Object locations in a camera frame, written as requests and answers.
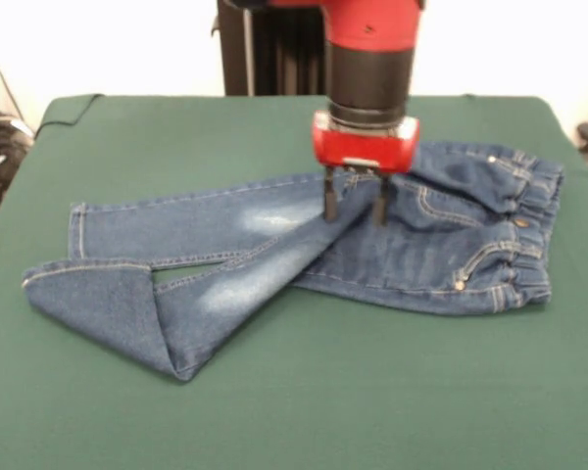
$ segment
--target stitching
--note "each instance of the stitching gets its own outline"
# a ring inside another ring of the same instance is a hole
[[[495,289],[495,292],[497,293],[497,297],[499,298],[499,309],[496,311],[503,311],[506,307],[506,296],[503,292],[503,286],[498,286]]]
[[[553,190],[551,189],[551,187],[549,187],[549,185],[543,181],[533,181],[533,185],[541,188],[542,190],[544,190],[545,192],[551,194],[553,192]]]
[[[164,201],[149,202],[149,203],[144,203],[141,205],[137,204],[137,205],[132,205],[132,206],[117,206],[117,207],[111,207],[111,208],[110,207],[102,207],[102,208],[95,209],[93,211],[88,211],[88,212],[99,213],[99,212],[134,211],[137,209],[154,208],[156,206],[162,206],[162,205],[166,205],[166,204],[183,203],[183,202],[189,202],[189,201],[201,201],[204,199],[211,199],[211,198],[216,198],[219,196],[231,196],[234,194],[245,193],[248,191],[261,191],[261,190],[265,190],[265,189],[273,189],[273,188],[279,188],[279,187],[283,187],[283,186],[291,186],[294,184],[311,183],[314,181],[320,181],[321,179],[322,179],[322,177],[320,177],[320,176],[314,176],[314,177],[311,177],[310,179],[302,179],[301,181],[287,181],[287,182],[275,183],[275,184],[266,185],[266,186],[238,188],[238,189],[232,189],[232,190],[222,190],[222,191],[218,191],[218,192],[215,192],[212,194],[191,195],[191,196],[180,197],[180,198],[166,199]]]
[[[515,247],[518,243],[515,242],[495,242],[484,245],[481,250],[475,253],[471,258],[468,259],[464,267],[461,267],[456,272],[460,277],[470,276],[472,272],[479,266],[479,264],[489,255],[493,253],[511,250],[515,251]]]
[[[499,296],[497,296],[497,289],[492,289],[492,303],[494,304],[494,311],[499,311]]]
[[[260,245],[259,247],[257,247],[255,250],[247,252],[245,255],[243,255],[239,258],[234,258],[231,261],[226,262],[225,264],[221,264],[220,266],[212,269],[211,271],[204,272],[201,274],[196,274],[194,276],[183,277],[181,279],[174,279],[173,281],[171,281],[167,284],[160,284],[159,286],[155,287],[155,294],[164,294],[164,293],[169,292],[171,290],[174,290],[176,288],[183,287],[183,286],[186,286],[186,285],[191,284],[193,282],[196,282],[199,279],[204,279],[206,277],[213,276],[214,274],[217,274],[219,272],[230,271],[230,270],[234,269],[235,267],[239,266],[242,262],[247,261],[249,259],[252,259],[252,258],[256,257],[257,255],[259,255],[260,253],[264,252],[265,250],[270,248],[272,245],[274,245],[278,241],[280,241],[281,238],[282,238],[282,236],[274,237],[274,238],[268,240],[267,242],[265,242],[263,245]]]
[[[247,254],[247,251],[240,252],[222,252],[222,253],[210,253],[207,255],[191,256],[191,257],[178,257],[178,258],[156,258],[150,260],[144,260],[144,264],[149,264],[152,267],[165,267],[165,266],[177,266],[184,264],[186,266],[196,266],[201,264],[209,264],[210,261],[213,263],[224,261],[227,259],[233,259]]]
[[[423,212],[427,213],[431,217],[442,220],[450,220],[452,222],[468,225],[471,227],[479,227],[482,225],[480,222],[474,220],[471,217],[458,213],[439,211],[438,209],[433,208],[426,200],[427,194],[428,188],[425,186],[420,186],[418,189],[418,205],[421,207]]]
[[[84,219],[85,219],[85,211],[83,208],[80,208],[80,216],[78,217],[78,249],[80,250],[80,257],[81,259],[85,258],[85,242],[84,242]]]
[[[61,269],[56,269],[54,271],[47,271],[47,272],[40,272],[38,274],[33,274],[32,276],[28,277],[22,283],[22,287],[27,285],[28,283],[35,281],[37,279],[42,279],[44,277],[53,276],[55,274],[63,274],[66,272],[75,272],[75,271],[95,271],[97,269],[116,269],[119,267],[132,267],[135,269],[142,269],[144,271],[150,271],[148,266],[144,266],[142,264],[132,264],[129,262],[123,262],[120,264],[111,264],[109,266],[77,266],[77,267],[63,267]]]
[[[485,287],[483,289],[464,289],[463,291],[456,291],[455,289],[449,289],[449,290],[431,290],[431,289],[406,289],[406,288],[400,288],[400,287],[379,287],[379,286],[372,286],[369,284],[362,284],[360,282],[355,282],[355,281],[346,281],[344,279],[341,279],[340,277],[337,276],[333,276],[331,274],[324,274],[324,273],[320,273],[320,272],[306,272],[305,275],[307,276],[319,276],[319,277],[326,277],[328,279],[333,279],[335,281],[340,281],[344,284],[349,284],[352,286],[357,286],[360,288],[366,288],[366,289],[374,289],[377,291],[388,291],[388,292],[404,292],[407,294],[433,294],[433,295],[447,295],[447,294],[484,294],[484,293],[488,293],[490,291],[492,291],[493,289],[496,289],[497,287],[500,286],[507,286],[507,283],[504,284],[498,284],[496,286],[491,286],[491,287]]]

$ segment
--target jeans pocket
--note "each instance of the jeans pocket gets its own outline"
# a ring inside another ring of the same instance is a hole
[[[483,206],[467,199],[442,193],[427,186],[417,187],[417,205],[421,214],[448,229],[480,227],[499,218]]]
[[[511,282],[515,276],[511,263],[520,251],[520,244],[512,241],[483,245],[454,271],[455,290],[487,288],[501,282]]]

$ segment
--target elastic waistband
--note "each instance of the elastic waistband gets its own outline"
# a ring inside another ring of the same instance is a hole
[[[511,262],[514,278],[503,289],[505,301],[500,309],[550,300],[548,254],[564,183],[564,169],[559,164],[525,154],[516,154],[515,162],[531,174],[531,179],[526,182],[517,199],[517,210],[511,216],[519,250]]]

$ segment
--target denim jeans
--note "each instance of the denim jeans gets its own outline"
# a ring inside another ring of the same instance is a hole
[[[499,145],[421,143],[392,179],[297,174],[125,205],[74,205],[69,258],[24,273],[28,301],[182,381],[286,286],[422,313],[502,312],[551,298],[547,272],[563,168]],[[155,283],[153,271],[213,264]]]

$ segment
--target folded pant leg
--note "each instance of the folded pant leg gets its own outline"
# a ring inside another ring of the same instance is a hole
[[[243,245],[243,255],[204,274],[155,285],[147,262],[77,258],[28,270],[24,289],[28,301],[45,314],[151,368],[188,381],[254,311],[369,210],[375,190],[368,183],[346,191],[334,223],[314,215],[252,249]],[[214,241],[217,235],[209,235],[204,234],[204,250],[228,248],[222,240]]]

